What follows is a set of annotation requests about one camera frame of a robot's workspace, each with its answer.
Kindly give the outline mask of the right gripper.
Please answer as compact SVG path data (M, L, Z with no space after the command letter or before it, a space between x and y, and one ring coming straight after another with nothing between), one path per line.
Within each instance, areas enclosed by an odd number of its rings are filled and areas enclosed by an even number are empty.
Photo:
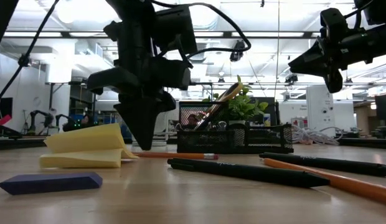
M348 36L339 42L316 37L315 43L288 66L292 73L324 77L329 92L336 93L342 89L340 70L347 70L353 63L372 62L368 38L365 33Z

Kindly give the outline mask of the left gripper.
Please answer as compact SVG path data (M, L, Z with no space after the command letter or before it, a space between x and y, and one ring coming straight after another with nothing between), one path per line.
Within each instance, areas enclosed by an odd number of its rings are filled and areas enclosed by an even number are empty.
M119 58L113 68L91 74L87 88L100 95L105 87L127 96L154 96L164 87L186 90L191 82L186 54L192 52L191 32L158 32L143 36L138 32L110 32L105 34L118 46ZM119 96L114 109L121 115L131 134L144 151L153 142L154 128L159 113L172 111L176 101L163 98L132 98Z

